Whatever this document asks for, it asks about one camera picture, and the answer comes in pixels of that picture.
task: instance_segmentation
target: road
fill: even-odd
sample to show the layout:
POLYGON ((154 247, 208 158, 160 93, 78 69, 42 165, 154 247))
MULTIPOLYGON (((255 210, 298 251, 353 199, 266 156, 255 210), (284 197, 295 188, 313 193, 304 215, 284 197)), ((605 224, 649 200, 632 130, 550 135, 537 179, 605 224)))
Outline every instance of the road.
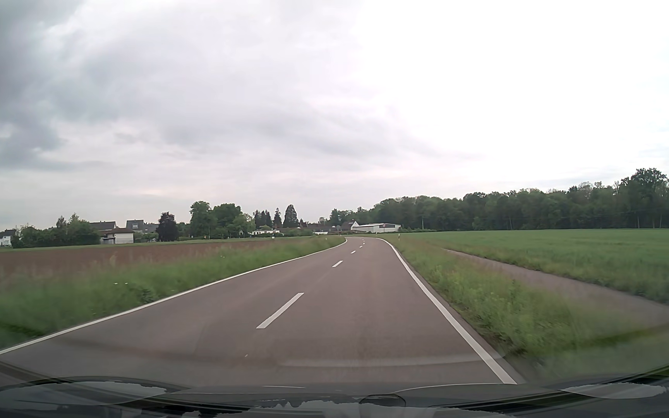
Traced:
POLYGON ((522 379, 425 285, 389 243, 349 237, 0 354, 0 386, 75 375, 191 387, 522 379))

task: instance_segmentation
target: green crop field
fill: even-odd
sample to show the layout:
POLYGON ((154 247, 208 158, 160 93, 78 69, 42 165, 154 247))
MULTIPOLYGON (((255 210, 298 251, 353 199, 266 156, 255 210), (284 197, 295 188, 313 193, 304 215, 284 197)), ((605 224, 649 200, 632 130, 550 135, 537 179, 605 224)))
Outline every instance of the green crop field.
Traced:
POLYGON ((436 235, 384 238, 527 379, 641 373, 669 363, 669 341, 636 318, 572 303, 452 256, 444 243, 424 239, 436 235))
POLYGON ((451 231, 409 237, 669 303, 669 229, 451 231))
POLYGON ((62 277, 27 276, 0 287, 0 349, 123 312, 244 271, 333 247, 340 237, 220 248, 205 257, 141 262, 62 277))

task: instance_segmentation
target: house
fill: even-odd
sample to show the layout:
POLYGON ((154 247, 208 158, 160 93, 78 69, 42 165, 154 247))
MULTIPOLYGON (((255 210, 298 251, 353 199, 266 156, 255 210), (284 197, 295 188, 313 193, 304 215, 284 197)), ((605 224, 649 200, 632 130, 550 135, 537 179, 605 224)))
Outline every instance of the house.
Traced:
POLYGON ((350 219, 349 221, 342 223, 340 226, 340 231, 350 231, 352 225, 358 226, 358 223, 355 221, 355 219, 350 219))
POLYGON ((132 244, 133 230, 128 228, 118 228, 116 221, 89 223, 102 235, 100 244, 132 244))
POLYGON ((0 232, 0 247, 11 247, 12 246, 12 237, 17 231, 14 229, 7 229, 4 232, 0 232))
POLYGON ((382 232, 396 232, 401 228, 400 224, 358 224, 356 221, 352 221, 350 225, 350 231, 357 232, 373 232, 373 233, 382 233, 382 232))
POLYGON ((127 228, 114 228, 110 231, 100 231, 102 239, 100 244, 132 244, 133 230, 127 228))
POLYGON ((258 229, 256 231, 249 232, 250 235, 262 235, 264 233, 280 233, 280 229, 258 229))
POLYGON ((143 219, 133 219, 130 221, 125 221, 125 227, 132 230, 133 232, 142 232, 142 233, 151 233, 156 232, 156 227, 159 224, 154 223, 144 223, 143 219))
POLYGON ((117 222, 116 221, 110 221, 110 222, 98 222, 98 223, 89 223, 92 225, 92 227, 98 231, 111 231, 113 229, 117 228, 117 222))

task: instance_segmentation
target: dark roof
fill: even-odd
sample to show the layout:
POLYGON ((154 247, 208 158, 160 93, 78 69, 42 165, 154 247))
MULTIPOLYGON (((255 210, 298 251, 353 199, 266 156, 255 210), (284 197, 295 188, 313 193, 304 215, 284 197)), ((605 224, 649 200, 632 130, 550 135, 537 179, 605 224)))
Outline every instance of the dark roof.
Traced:
POLYGON ((101 223, 89 223, 92 225, 92 227, 98 231, 109 231, 111 229, 115 229, 117 226, 115 224, 115 221, 110 221, 110 222, 101 222, 101 223))
POLYGON ((144 229, 144 220, 143 219, 131 219, 129 221, 125 221, 125 227, 128 229, 133 229, 133 224, 138 224, 137 229, 144 229))
POLYGON ((128 228, 113 228, 110 231, 103 231, 103 233, 134 233, 132 229, 128 228))
POLYGON ((352 224, 354 224, 354 223, 355 223, 355 221, 354 221, 353 219, 352 219, 352 220, 349 220, 349 221, 347 221, 347 222, 345 222, 345 223, 342 223, 342 227, 341 227, 341 228, 342 228, 342 231, 350 231, 350 227, 351 227, 352 224))

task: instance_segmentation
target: white house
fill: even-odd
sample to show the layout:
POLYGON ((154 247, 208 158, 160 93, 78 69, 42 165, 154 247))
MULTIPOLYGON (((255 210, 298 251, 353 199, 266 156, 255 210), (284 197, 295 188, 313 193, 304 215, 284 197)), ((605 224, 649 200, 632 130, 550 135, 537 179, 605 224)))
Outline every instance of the white house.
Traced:
POLYGON ((401 228, 400 224, 358 224, 356 221, 352 221, 350 231, 383 233, 396 232, 399 231, 399 228, 401 228))
POLYGON ((127 228, 115 228, 110 231, 100 231, 103 234, 100 244, 132 244, 133 231, 127 228))
POLYGON ((0 247, 11 247, 12 246, 12 237, 16 233, 14 229, 7 229, 4 232, 0 232, 0 247))
POLYGON ((127 228, 118 228, 116 221, 89 223, 102 235, 100 244, 132 244, 133 230, 127 228))
POLYGON ((280 229, 258 229, 256 231, 249 232, 250 235, 262 235, 264 233, 280 233, 280 229))

